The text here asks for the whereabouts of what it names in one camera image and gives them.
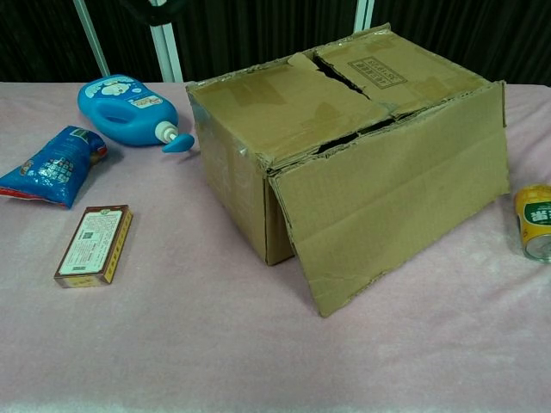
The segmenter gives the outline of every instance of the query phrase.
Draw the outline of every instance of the cardboard box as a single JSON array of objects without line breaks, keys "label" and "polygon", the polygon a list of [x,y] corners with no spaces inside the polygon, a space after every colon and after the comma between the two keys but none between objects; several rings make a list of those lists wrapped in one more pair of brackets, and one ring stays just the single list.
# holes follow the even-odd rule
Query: cardboard box
[{"label": "cardboard box", "polygon": [[388,25],[188,92],[209,183],[322,316],[509,191],[504,85]]}]

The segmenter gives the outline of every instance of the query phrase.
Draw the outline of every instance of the printed label on box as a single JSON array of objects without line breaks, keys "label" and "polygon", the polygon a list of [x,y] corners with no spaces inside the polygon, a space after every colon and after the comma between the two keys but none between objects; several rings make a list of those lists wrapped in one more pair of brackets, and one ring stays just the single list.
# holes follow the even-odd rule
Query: printed label on box
[{"label": "printed label on box", "polygon": [[121,216],[122,211],[109,209],[87,213],[78,227],[59,273],[87,274],[100,271],[107,259]]}]

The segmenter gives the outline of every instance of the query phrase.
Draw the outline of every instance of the table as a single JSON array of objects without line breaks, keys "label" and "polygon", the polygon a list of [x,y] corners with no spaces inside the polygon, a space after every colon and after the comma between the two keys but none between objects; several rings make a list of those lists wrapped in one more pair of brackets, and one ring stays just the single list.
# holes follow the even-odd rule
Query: table
[{"label": "table", "polygon": [[[76,83],[0,83],[0,173],[77,111]],[[152,89],[193,132],[181,84]],[[551,182],[551,89],[507,86],[511,186]],[[296,259],[267,267],[199,151],[107,140],[71,210],[0,199],[0,410],[548,411],[551,266],[503,196],[319,317]],[[87,206],[135,212],[112,285],[53,281]]]}]

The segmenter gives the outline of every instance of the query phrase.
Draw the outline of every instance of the background wall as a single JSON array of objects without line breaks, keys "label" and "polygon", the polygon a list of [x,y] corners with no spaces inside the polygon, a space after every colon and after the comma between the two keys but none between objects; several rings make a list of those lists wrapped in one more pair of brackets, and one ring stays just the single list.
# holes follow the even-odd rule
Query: background wall
[{"label": "background wall", "polygon": [[384,22],[489,80],[551,85],[551,1],[375,0]]},{"label": "background wall", "polygon": [[[150,28],[117,0],[86,3],[111,72],[161,81]],[[189,0],[173,22],[183,77],[201,80],[344,37],[355,13],[356,0]],[[375,0],[372,25],[383,22],[490,80],[551,85],[551,1]],[[0,81],[100,76],[72,0],[0,0]]]}]

